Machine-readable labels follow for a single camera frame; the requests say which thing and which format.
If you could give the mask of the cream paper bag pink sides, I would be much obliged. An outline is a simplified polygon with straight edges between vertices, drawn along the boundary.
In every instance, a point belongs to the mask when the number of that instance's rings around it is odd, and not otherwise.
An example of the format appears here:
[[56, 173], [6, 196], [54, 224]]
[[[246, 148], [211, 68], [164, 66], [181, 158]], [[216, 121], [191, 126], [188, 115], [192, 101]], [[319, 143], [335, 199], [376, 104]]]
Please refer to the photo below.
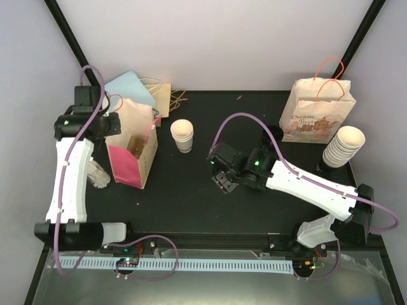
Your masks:
[[158, 149], [156, 127], [160, 117], [150, 105], [120, 98], [111, 114], [120, 119], [121, 133], [106, 137], [115, 182], [144, 189]]

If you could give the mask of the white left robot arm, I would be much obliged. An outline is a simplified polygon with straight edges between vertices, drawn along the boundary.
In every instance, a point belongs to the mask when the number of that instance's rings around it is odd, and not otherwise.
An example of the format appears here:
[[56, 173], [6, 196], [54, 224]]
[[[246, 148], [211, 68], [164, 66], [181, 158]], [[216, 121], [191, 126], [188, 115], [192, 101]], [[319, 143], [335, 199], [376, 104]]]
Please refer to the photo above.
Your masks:
[[94, 142], [121, 132], [117, 114], [109, 114], [109, 98], [99, 86], [76, 86], [74, 103], [54, 123], [57, 168], [52, 201], [35, 236], [62, 252], [98, 250], [114, 243], [123, 254], [137, 244], [123, 222], [88, 222], [86, 183]]

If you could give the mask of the brown pulp cup carrier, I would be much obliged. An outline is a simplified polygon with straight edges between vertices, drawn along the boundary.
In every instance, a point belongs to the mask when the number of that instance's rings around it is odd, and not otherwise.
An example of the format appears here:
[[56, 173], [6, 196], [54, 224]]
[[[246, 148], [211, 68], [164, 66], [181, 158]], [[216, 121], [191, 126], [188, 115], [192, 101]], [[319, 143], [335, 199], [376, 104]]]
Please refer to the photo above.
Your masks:
[[141, 154], [147, 144], [148, 138], [145, 135], [132, 135], [128, 142], [127, 151], [136, 159], [140, 159]]

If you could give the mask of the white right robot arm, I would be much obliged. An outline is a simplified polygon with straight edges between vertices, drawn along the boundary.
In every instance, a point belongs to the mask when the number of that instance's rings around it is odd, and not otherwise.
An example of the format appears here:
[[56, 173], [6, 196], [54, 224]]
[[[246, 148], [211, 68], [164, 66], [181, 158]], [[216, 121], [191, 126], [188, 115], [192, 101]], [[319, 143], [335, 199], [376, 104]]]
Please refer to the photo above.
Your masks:
[[207, 157], [214, 167], [213, 181], [224, 193], [243, 184], [257, 191], [271, 189], [293, 195], [327, 212], [311, 222], [303, 222], [289, 240], [290, 251], [303, 256], [317, 245], [341, 241], [365, 245], [374, 209], [367, 204], [374, 190], [366, 184], [354, 188], [335, 184], [316, 175], [283, 164], [276, 152], [255, 148], [250, 155], [219, 143]]

